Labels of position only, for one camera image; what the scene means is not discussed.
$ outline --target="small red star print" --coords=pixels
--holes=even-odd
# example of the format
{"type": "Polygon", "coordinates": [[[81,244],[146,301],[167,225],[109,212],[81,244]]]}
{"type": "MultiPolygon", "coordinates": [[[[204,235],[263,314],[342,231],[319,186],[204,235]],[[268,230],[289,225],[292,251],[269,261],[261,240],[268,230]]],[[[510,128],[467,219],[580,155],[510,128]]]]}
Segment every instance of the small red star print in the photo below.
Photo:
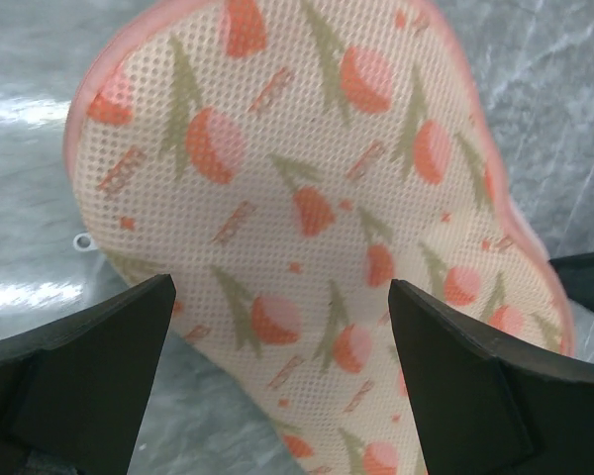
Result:
{"type": "Polygon", "coordinates": [[[302,269],[301,264],[299,262],[291,262],[288,265],[288,270],[290,272],[292,272],[293,274],[301,274],[303,272],[303,269],[302,269]]]}
{"type": "Polygon", "coordinates": [[[407,18],[405,17],[405,14],[403,13],[402,10],[397,10],[396,11],[396,28],[398,30],[402,30],[403,28],[405,28],[406,24],[407,24],[407,18]]]}
{"type": "Polygon", "coordinates": [[[339,203],[339,207],[344,211],[352,211],[352,209],[354,208],[354,206],[352,205],[352,201],[350,200],[342,200],[339,203]]]}
{"type": "Polygon", "coordinates": [[[134,231],[135,230],[135,220],[134,218],[128,218],[127,216],[122,216],[119,219],[119,225],[121,226],[122,230],[134,231]]]}

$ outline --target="pink piping edge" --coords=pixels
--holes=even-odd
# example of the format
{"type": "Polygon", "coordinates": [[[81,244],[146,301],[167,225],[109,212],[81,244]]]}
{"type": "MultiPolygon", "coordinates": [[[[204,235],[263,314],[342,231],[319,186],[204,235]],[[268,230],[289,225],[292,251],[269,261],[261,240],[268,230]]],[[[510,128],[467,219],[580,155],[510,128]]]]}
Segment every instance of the pink piping edge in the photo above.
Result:
{"type": "MultiPolygon", "coordinates": [[[[89,104],[117,65],[128,53],[146,41],[153,33],[166,27],[186,14],[196,11],[216,0],[160,0],[145,10],[134,21],[123,28],[117,36],[99,53],[77,88],[68,111],[63,142],[64,165],[68,178],[72,178],[77,155],[81,124],[89,104]]],[[[508,176],[497,145],[493,141],[477,94],[468,60],[457,37],[448,25],[442,12],[431,0],[409,0],[424,11],[430,24],[445,36],[445,46],[454,58],[459,72],[464,76],[467,94],[473,106],[473,119],[481,132],[484,151],[496,187],[495,212],[507,236],[535,264],[548,288],[551,289],[555,303],[562,317],[563,337],[561,353],[572,356],[575,350],[575,334],[572,313],[563,288],[547,264],[545,247],[531,230],[530,225],[516,210],[508,191],[508,176]]]]}

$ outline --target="marble surface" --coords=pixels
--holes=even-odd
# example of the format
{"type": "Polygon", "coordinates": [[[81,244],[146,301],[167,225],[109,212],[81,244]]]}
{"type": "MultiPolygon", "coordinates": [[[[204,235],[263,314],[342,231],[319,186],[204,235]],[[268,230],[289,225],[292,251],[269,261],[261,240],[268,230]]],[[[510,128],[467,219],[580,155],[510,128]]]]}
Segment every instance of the marble surface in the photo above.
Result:
{"type": "MultiPolygon", "coordinates": [[[[0,0],[0,338],[125,288],[84,231],[61,162],[71,96],[149,0],[0,0]]],[[[460,36],[511,177],[551,255],[594,250],[594,0],[438,0],[460,36]]],[[[577,356],[594,317],[574,306],[577,356]]],[[[257,408],[172,335],[131,475],[299,474],[257,408]]]]}

